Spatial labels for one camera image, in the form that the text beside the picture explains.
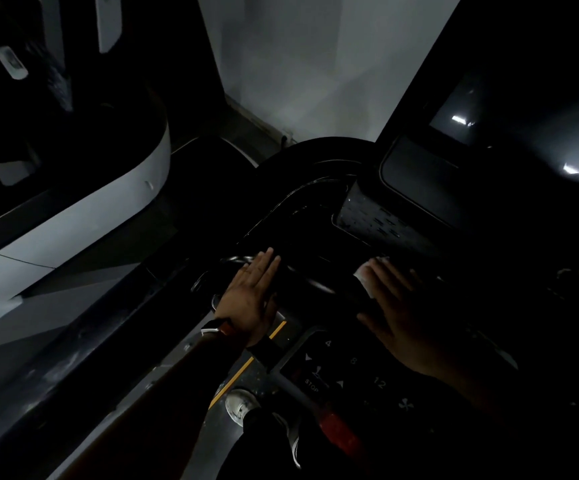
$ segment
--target treadmill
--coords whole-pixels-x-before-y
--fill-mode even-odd
[[[165,108],[125,39],[120,0],[0,0],[0,317],[165,184]]]
[[[194,159],[209,149],[242,160],[212,139],[180,151]],[[352,275],[381,255],[432,283],[453,340],[533,380],[557,405],[554,421],[579,419],[572,4],[461,0],[376,142],[325,137],[256,169],[233,165],[212,175],[220,196],[203,179],[185,189],[211,210],[193,214],[197,235],[179,233],[142,263],[29,364],[31,379],[3,394],[0,478],[51,473],[267,246],[284,257],[276,286],[298,333],[251,352],[322,426],[336,426],[330,439],[350,456],[362,445],[389,460],[396,448],[415,472],[433,471],[428,459],[437,458],[482,473],[486,445],[510,446],[358,323],[356,313],[375,305]],[[118,375],[110,379],[109,368]],[[51,385],[50,371],[60,371]]]

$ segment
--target white treadmill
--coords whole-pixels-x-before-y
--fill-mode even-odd
[[[158,194],[170,137],[120,0],[2,0],[0,317]]]

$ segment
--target white sneaker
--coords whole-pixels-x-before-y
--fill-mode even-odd
[[[301,464],[299,463],[299,459],[297,458],[299,454],[299,437],[297,436],[294,440],[294,444],[292,445],[292,458],[294,459],[294,464],[296,468],[299,470],[301,469]]]
[[[238,426],[243,427],[243,418],[254,409],[260,408],[256,396],[245,389],[232,389],[225,396],[227,414]]]

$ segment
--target black treadmill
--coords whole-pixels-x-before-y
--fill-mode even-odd
[[[570,2],[512,5],[461,0],[375,143],[319,138],[256,170],[211,138],[185,147],[190,159],[232,162],[213,176],[221,195],[190,182],[181,198],[202,196],[207,210],[192,214],[198,236],[174,237],[30,364],[48,371],[90,351],[50,394],[29,379],[12,385],[24,394],[18,409],[0,405],[18,411],[1,416],[12,421],[0,434],[0,478],[53,471],[207,313],[237,263],[267,246],[284,257],[277,286],[301,333],[252,353],[322,424],[345,425],[339,446],[350,454],[358,443],[383,458],[396,447],[424,472],[433,451],[467,471],[487,462],[485,439],[498,441],[354,318],[373,305],[352,274],[377,255],[434,282],[455,339],[534,378],[562,404],[555,421],[578,417],[579,284],[561,278],[579,277],[579,13]],[[244,178],[255,193],[242,193]],[[137,340],[141,354],[119,367]],[[122,371],[112,381],[110,367]]]

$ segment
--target white wall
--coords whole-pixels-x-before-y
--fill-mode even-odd
[[[374,141],[458,0],[198,0],[225,92],[297,141]]]

